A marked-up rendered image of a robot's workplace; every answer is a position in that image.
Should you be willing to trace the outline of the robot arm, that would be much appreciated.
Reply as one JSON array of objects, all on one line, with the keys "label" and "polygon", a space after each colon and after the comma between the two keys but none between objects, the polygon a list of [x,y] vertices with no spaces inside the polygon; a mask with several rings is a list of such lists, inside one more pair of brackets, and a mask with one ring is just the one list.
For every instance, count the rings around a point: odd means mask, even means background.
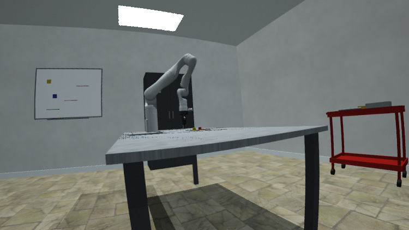
[{"label": "robot arm", "polygon": [[179,111],[193,110],[192,108],[187,107],[187,99],[183,99],[182,96],[188,96],[189,94],[188,85],[196,62],[196,57],[188,53],[185,54],[171,69],[164,73],[162,77],[156,81],[156,83],[145,90],[144,96],[146,132],[158,131],[157,94],[178,77],[179,71],[184,65],[188,66],[188,71],[184,74],[181,80],[181,87],[184,89],[177,90],[177,95],[179,98]]}]

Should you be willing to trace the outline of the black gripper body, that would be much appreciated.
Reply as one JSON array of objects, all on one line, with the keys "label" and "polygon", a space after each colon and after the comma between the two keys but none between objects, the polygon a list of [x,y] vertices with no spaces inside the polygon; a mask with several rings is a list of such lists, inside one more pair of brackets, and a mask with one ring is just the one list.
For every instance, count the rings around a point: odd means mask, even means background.
[{"label": "black gripper body", "polygon": [[184,118],[184,116],[188,114],[188,111],[180,111],[179,114]]}]

